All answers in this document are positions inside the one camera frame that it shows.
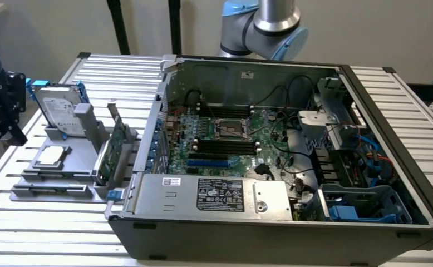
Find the green RAM stick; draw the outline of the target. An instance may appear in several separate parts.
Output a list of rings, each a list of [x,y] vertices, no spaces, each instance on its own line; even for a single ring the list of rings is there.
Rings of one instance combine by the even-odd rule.
[[[61,194],[81,194],[87,193],[87,187],[15,187],[12,191],[23,192],[54,192]]]
[[[71,171],[33,171],[26,172],[23,171],[22,176],[27,179],[35,179],[39,177],[65,177],[65,178],[78,178],[78,177],[90,177],[91,173],[79,171],[79,172],[71,172]]]

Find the blue expansion slot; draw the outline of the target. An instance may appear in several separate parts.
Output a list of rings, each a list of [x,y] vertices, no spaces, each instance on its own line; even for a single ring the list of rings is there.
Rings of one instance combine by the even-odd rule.
[[[228,160],[188,160],[188,166],[198,167],[230,167],[230,162]]]

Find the green graphics card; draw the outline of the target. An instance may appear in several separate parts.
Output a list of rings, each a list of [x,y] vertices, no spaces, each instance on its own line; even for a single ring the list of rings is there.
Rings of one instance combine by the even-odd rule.
[[[131,135],[130,126],[123,123],[115,103],[109,104],[109,110],[115,126],[110,138],[102,147],[102,152],[98,154],[93,170],[93,176],[98,186],[105,186],[114,177],[118,170],[119,160],[123,156],[125,144],[133,143],[135,139]]]

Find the silver hard disk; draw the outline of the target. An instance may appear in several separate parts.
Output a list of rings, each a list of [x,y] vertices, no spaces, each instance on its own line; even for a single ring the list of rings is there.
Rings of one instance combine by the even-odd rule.
[[[66,99],[46,98],[46,111],[43,111],[53,128],[61,130],[67,136],[83,137],[85,130],[82,122],[75,115],[74,105]]]

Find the silver CPU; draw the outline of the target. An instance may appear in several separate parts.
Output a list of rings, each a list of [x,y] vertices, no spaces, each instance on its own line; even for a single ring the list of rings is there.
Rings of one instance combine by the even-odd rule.
[[[42,165],[55,165],[59,161],[62,161],[63,157],[69,153],[69,150],[69,146],[47,146],[39,156],[39,163]]]

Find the silver CPU socket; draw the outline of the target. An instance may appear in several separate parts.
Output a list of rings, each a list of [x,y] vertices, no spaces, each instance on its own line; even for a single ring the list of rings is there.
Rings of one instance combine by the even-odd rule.
[[[214,118],[210,120],[209,137],[216,140],[249,141],[250,126],[246,119]]]

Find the grey parts rack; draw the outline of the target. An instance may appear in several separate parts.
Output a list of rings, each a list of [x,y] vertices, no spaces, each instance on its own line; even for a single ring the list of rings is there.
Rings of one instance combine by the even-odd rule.
[[[109,110],[115,123],[111,130],[97,119],[89,103],[75,108],[82,137],[65,137],[61,130],[46,128],[49,138],[12,186],[12,201],[107,201],[109,193],[123,185],[138,134],[123,122],[115,103],[109,104]]]

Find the blue disk bracket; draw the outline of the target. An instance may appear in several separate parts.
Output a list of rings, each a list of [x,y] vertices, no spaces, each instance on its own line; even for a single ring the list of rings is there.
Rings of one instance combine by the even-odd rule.
[[[83,82],[53,83],[49,80],[27,79],[26,88],[42,111],[46,111],[46,98],[66,99],[74,105],[90,102]]]

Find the blue case latch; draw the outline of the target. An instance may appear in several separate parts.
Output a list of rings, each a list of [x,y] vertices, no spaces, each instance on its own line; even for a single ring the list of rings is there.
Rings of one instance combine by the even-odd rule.
[[[109,191],[107,193],[107,200],[119,202],[123,200],[123,195],[125,195],[125,189],[123,188],[117,188]]]

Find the open black PC case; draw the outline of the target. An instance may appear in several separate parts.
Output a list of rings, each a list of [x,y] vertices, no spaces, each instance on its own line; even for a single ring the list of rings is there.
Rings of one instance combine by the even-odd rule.
[[[162,76],[135,173],[123,200],[110,201],[106,212],[133,258],[379,266],[411,250],[433,250],[433,112],[393,68],[182,56],[178,69]],[[344,103],[367,127],[356,149],[308,147],[298,112],[310,109],[328,77],[343,80]],[[296,120],[296,148],[308,150],[314,169],[290,181],[264,179],[286,185],[290,221],[147,219],[130,212],[143,176],[170,174],[170,113],[202,102],[254,105]],[[391,186],[413,223],[306,220],[304,210],[324,184]]]

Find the grey-blue plastic disk bay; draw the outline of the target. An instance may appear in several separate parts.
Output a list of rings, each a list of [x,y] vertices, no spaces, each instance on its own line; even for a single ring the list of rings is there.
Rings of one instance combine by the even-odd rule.
[[[324,184],[304,210],[305,219],[309,221],[333,221],[329,208],[336,205],[353,206],[357,210],[359,221],[345,223],[413,223],[399,193],[387,185],[360,188]]]

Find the silver power supply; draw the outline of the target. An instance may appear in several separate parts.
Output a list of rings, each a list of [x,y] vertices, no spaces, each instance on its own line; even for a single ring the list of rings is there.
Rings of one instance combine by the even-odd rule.
[[[130,212],[141,218],[290,221],[286,185],[241,177],[146,174]]]

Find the blue plastic bay clip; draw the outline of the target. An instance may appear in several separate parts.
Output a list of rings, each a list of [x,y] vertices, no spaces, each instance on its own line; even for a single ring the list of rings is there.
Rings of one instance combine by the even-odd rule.
[[[357,210],[353,206],[336,205],[329,208],[333,221],[356,222],[359,221]]]

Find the grey fan shroud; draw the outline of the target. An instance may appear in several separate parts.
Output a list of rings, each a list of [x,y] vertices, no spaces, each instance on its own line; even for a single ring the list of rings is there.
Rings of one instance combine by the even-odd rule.
[[[324,131],[327,126],[332,124],[328,114],[320,113],[319,111],[300,111],[298,120],[301,123],[302,130],[306,134],[314,134],[316,132]]]

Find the green motherboard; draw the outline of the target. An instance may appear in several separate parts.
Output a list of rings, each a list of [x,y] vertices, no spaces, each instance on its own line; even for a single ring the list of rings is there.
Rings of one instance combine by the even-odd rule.
[[[173,110],[167,119],[170,158],[167,172],[189,175],[188,167],[208,168],[204,176],[241,177],[290,181],[313,171],[310,155],[305,148],[296,148],[293,118],[285,112],[252,109],[246,119],[250,126],[249,141],[260,141],[256,155],[204,154],[196,150],[196,139],[214,140],[209,137],[210,120],[216,117],[201,116],[202,105]],[[188,160],[228,160],[230,167],[188,166]]]

